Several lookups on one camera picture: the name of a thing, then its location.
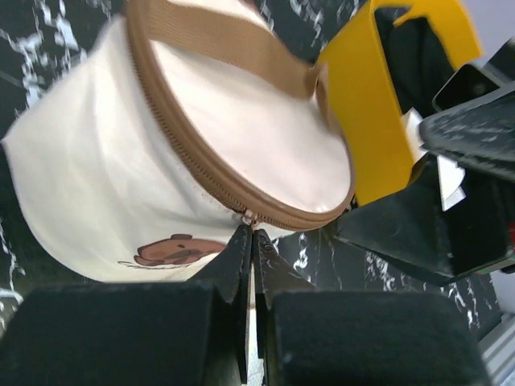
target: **cartoon face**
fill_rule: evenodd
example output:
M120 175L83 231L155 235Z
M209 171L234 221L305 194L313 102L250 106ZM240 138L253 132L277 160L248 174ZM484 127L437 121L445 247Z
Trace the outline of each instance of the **cartoon face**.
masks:
M225 244L192 235L172 235L169 239L156 241L138 248L134 261L146 267L157 265L186 265L212 253L220 253Z

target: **zipper teeth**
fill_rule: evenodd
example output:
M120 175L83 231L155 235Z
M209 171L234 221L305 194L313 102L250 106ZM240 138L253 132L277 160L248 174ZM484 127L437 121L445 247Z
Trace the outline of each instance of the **zipper teeth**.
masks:
M255 218L251 219L251 220L254 223L267 223L267 224L273 225L278 228L295 231L295 232L305 231L306 230L305 228L295 227L290 221L288 221L288 222L278 221L269 216L264 216L262 214L256 213L255 211L251 211L240 200L234 198L230 193L228 193L201 165L199 165L198 162L195 162L195 160L189 155L189 153L182 147L182 145L180 144L180 141L178 141L176 139L173 130L167 124L166 120L163 118L163 116L159 112L159 109L157 108L157 106L153 103L151 93L148 91L147 87L145 86L145 82L142 81L137 62L136 62L136 60L134 60L134 57L132 56L133 48L132 48L131 39L129 36L126 36L126 37L127 37L127 42L130 46L129 53L130 53L130 58L131 58L131 62L133 65L133 69L136 74L136 77L138 78L138 83L145 95L146 103L150 107L150 111L154 115L155 120L159 123L159 126L161 127L161 129L168 134L167 140L168 140L169 144L171 145L172 149L179 156L179 158L181 159L183 164L186 166L186 168L189 170L189 172L193 175L195 180L198 180L197 177L199 175L203 176L204 179L207 179L209 182L209 186L203 186L203 188L214 199L219 201L226 208L228 208L244 217L249 212L253 213L255 215Z

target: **white fabric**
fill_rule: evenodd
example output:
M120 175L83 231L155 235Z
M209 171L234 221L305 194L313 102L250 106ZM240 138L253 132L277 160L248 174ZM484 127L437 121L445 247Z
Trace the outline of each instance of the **white fabric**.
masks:
M188 3L266 27L237 0ZM114 19L90 57L26 111L2 144L25 220L56 260L98 281L181 281L217 255L241 219L171 151L134 76L124 22ZM343 201L347 152L312 103L200 55L161 43L154 49L186 114L237 172L307 211ZM289 233L263 227L273 238ZM185 249L203 257L155 264Z

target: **yellow container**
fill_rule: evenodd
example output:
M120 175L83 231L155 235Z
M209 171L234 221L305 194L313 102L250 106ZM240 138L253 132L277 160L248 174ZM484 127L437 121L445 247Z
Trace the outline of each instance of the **yellow container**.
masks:
M408 6L396 25L426 17L455 70L481 55L457 0L369 0L325 47L329 103L340 121L356 168L356 198L365 205L407 186L414 157L377 31L377 8Z

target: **zipper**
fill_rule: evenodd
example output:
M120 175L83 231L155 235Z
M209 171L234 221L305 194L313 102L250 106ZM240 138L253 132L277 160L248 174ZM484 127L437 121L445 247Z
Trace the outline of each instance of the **zipper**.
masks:
M291 231L321 228L335 220L352 199L348 197L335 209L310 213L279 202L238 175L197 133L168 88L150 43L152 0L131 0L126 5L126 37L134 72L150 110L171 148L193 178L207 193L241 221L255 227L259 223Z

